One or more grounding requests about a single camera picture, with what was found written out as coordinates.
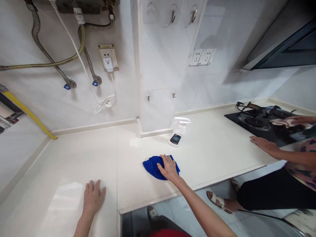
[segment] foot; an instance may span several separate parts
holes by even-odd
[[[217,197],[216,195],[214,195],[214,197],[216,197],[216,199],[212,199],[213,197],[213,193],[210,191],[206,192],[206,195],[208,197],[208,199],[215,204],[216,206],[218,206],[220,209],[223,209],[225,212],[227,212],[228,214],[232,214],[233,212],[231,210],[229,210],[226,205],[225,205],[225,199],[221,198],[221,197]]]
[[[234,187],[235,191],[238,192],[240,189],[240,184],[235,179],[230,179],[230,183]]]
[[[153,208],[152,206],[148,206],[147,207],[147,214],[148,214],[148,217],[153,220],[155,217],[159,216],[158,215],[158,212],[156,211],[155,208]]]

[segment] range hood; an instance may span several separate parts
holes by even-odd
[[[248,57],[246,70],[316,64],[315,1],[290,0]]]

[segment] yellow gas pipe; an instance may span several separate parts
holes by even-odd
[[[16,104],[21,110],[24,111],[31,119],[46,133],[51,139],[56,140],[55,137],[43,124],[42,122],[21,102],[19,101],[4,85],[0,84],[0,92],[4,94],[9,100]]]

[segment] white spray nozzle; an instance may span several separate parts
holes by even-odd
[[[189,120],[188,118],[175,117],[174,119],[176,120],[174,124],[181,123],[183,125],[186,125],[187,123],[191,123],[191,120]]]

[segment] white countertop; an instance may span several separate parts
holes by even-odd
[[[107,187],[92,236],[119,235],[119,214],[180,195],[169,181],[144,169],[142,162],[154,155],[172,155],[194,190],[275,162],[249,141],[250,132],[224,117],[234,112],[226,108],[186,116],[192,123],[178,148],[167,143],[170,134],[141,139],[137,124],[50,141],[0,207],[0,236],[72,236],[90,179],[101,179]]]

